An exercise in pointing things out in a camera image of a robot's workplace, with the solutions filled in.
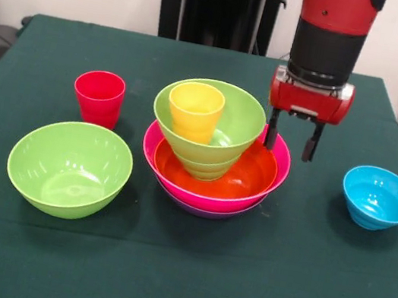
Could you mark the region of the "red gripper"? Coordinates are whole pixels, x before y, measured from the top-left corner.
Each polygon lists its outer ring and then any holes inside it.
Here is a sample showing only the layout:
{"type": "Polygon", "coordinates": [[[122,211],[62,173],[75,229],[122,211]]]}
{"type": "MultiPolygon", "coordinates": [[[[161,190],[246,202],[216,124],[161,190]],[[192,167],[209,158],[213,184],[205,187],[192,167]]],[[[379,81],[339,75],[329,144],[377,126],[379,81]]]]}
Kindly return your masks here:
{"type": "Polygon", "coordinates": [[[280,110],[317,121],[313,135],[305,143],[301,159],[313,160],[317,145],[324,131],[324,123],[338,125],[347,115],[355,99],[355,87],[345,84],[339,90],[312,87],[296,81],[288,73],[286,66],[279,65],[270,83],[269,102],[273,107],[267,126],[264,146],[273,149],[277,136],[277,123],[280,110]]]}

